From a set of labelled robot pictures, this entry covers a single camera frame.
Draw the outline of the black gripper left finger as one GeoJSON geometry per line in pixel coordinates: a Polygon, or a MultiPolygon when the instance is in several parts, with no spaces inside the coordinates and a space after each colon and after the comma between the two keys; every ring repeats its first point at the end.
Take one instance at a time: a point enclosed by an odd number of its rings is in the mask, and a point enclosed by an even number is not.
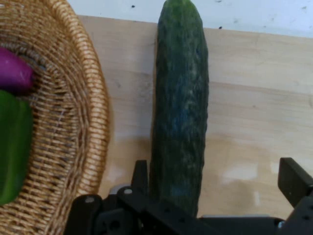
{"type": "Polygon", "coordinates": [[[137,160],[132,182],[102,199],[96,194],[74,199],[67,235],[214,235],[216,231],[168,202],[148,195],[146,160],[137,160]]]}

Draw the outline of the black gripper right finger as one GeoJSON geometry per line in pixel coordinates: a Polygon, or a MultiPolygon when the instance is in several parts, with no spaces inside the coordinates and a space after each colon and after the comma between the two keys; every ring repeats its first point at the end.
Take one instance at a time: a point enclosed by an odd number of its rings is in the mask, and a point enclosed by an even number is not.
{"type": "Polygon", "coordinates": [[[281,158],[278,187],[293,211],[283,223],[279,235],[313,233],[313,178],[293,158],[281,158]]]}

